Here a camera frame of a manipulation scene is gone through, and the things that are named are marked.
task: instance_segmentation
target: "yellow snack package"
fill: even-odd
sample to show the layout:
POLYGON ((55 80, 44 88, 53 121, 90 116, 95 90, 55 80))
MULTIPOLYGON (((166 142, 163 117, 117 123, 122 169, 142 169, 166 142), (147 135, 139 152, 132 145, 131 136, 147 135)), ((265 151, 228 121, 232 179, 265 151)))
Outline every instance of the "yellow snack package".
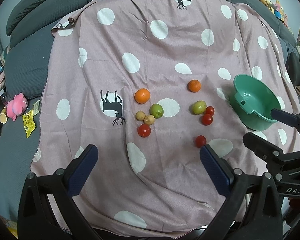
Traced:
POLYGON ((33 109, 31 109, 28 113, 22 116, 23 118, 23 126, 25 128, 27 138, 29 138, 32 131, 35 129, 35 123, 33 120, 33 109))

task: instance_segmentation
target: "green bowl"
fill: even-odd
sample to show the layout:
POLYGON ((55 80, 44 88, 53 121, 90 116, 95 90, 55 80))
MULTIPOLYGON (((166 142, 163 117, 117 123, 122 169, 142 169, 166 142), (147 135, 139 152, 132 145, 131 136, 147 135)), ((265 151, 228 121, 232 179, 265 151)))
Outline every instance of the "green bowl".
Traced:
POLYGON ((230 95, 230 105, 245 126, 264 131, 277 122, 270 113, 274 108, 281 109, 281 106, 265 84, 245 74, 237 75, 233 84, 235 92, 230 95))

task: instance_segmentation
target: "small round fruit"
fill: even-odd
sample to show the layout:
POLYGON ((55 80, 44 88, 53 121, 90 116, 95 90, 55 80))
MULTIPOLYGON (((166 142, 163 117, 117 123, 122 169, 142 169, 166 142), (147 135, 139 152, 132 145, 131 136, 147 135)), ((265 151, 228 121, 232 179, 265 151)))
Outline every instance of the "small round fruit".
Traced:
POLYGON ((149 125, 144 123, 138 127, 138 135, 140 135, 141 137, 143 138, 148 137, 150 133, 151 133, 151 128, 149 125))
POLYGON ((207 144, 207 139, 203 136, 203 135, 199 135, 196 139, 195 139, 195 146, 197 146, 199 149, 202 146, 205 146, 207 144))
POLYGON ((143 122, 147 125, 152 125, 154 124, 154 120, 155 120, 154 116, 149 114, 143 119, 143 122))
POLYGON ((210 125, 213 122, 213 117, 211 114, 205 114, 202 118, 201 118, 201 122, 204 125, 210 125))
POLYGON ((188 89, 191 91, 191 92, 198 92, 200 89, 201 89, 201 83, 194 79, 194 80, 191 80, 189 83, 188 83, 188 89))
POLYGON ((146 117, 146 114, 145 114, 145 112, 144 111, 138 111, 137 113, 136 113, 136 119, 138 120, 138 121, 143 121, 143 119, 146 117))
POLYGON ((196 101, 193 105, 192 105, 192 112, 194 114, 202 114, 207 108, 207 104, 205 101, 196 101))
POLYGON ((150 99, 150 92, 148 89, 141 88, 134 94, 134 100, 139 104, 144 104, 150 99))
POLYGON ((214 115, 214 108, 212 106, 208 106, 206 109, 206 114, 214 115))
POLYGON ((150 114, 154 116, 155 119, 158 119, 163 116, 163 108, 159 104, 153 104, 150 108, 150 114))

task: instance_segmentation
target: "blanket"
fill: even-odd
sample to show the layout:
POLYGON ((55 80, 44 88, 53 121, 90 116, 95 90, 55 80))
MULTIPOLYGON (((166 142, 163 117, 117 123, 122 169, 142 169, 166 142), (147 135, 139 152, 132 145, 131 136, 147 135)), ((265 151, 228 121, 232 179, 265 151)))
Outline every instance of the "blanket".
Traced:
MULTIPOLYGON (((74 201, 95 228, 121 236, 180 237, 208 225, 224 202, 199 159, 204 135, 233 168, 261 175, 265 163, 246 149, 249 130, 229 105, 238 74, 253 75, 299 113, 275 32, 251 7, 226 0, 93 0, 52 30, 55 36, 42 95, 40 144, 31 165, 52 174, 88 144, 99 160, 74 201), (186 87, 197 79, 197 93, 186 87), (140 105, 134 93, 146 88, 140 105), (190 106, 215 108, 204 126, 190 106), (137 111, 159 103, 151 134, 137 133, 137 111)), ((284 152, 300 150, 298 132, 281 123, 262 138, 284 152)), ((61 227, 58 207, 50 202, 61 227)), ((237 219, 242 218, 245 203, 237 219)))

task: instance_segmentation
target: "cherry tomato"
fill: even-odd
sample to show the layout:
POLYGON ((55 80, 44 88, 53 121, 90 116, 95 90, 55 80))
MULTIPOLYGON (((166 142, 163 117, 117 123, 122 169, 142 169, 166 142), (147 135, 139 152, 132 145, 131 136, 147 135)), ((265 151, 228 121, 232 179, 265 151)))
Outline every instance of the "cherry tomato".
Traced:
POLYGON ((199 149, 207 144, 207 139, 203 135, 199 135, 195 139, 195 146, 197 146, 199 149))
POLYGON ((212 106, 208 106, 206 108, 206 114, 214 115, 214 108, 212 106))
POLYGON ((210 125, 213 122, 213 117, 211 114, 204 114, 204 116, 201 118, 201 122, 204 125, 210 125))
POLYGON ((148 137, 150 133, 151 133, 151 128, 149 125, 144 123, 138 127, 138 135, 140 135, 141 137, 143 138, 148 137))

